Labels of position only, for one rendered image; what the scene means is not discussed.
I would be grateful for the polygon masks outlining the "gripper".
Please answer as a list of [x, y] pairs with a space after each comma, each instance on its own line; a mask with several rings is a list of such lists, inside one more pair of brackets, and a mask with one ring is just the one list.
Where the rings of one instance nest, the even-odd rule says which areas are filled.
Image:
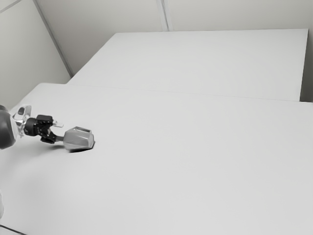
[[53, 120], [52, 116], [37, 115], [36, 118], [30, 117], [27, 119], [24, 126], [24, 133], [28, 136], [41, 136], [41, 141], [49, 144], [55, 142], [63, 142], [64, 137], [55, 135], [51, 130], [51, 126], [63, 127], [64, 124]]

